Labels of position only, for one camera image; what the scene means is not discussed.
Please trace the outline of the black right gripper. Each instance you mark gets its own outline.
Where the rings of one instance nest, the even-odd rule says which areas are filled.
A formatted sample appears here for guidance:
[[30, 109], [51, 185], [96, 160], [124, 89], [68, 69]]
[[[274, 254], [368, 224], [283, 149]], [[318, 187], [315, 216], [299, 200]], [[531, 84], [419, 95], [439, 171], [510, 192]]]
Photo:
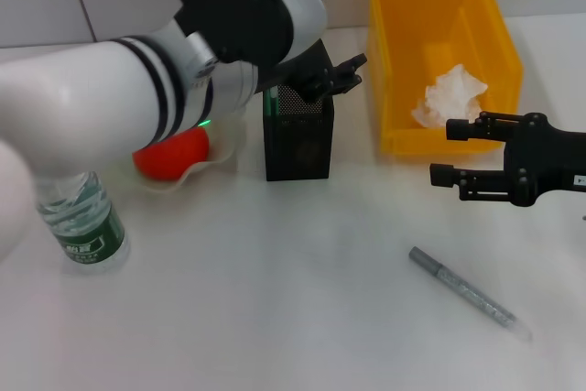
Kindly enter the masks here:
[[480, 112], [473, 122], [449, 119], [446, 137], [507, 140], [504, 170], [429, 166], [431, 185], [457, 187], [461, 201], [510, 201], [529, 207], [550, 191], [585, 191], [585, 135], [557, 129], [544, 114]]

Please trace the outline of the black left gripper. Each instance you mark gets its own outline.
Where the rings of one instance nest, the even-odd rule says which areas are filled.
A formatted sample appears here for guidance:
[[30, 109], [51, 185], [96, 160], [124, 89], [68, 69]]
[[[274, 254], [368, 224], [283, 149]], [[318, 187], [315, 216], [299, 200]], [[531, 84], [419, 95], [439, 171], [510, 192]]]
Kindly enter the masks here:
[[358, 70], [367, 62], [358, 54], [337, 66], [332, 64], [321, 39], [292, 60], [271, 68], [259, 68], [256, 92], [278, 85], [295, 90], [305, 103], [315, 103], [328, 96], [346, 94], [362, 83]]

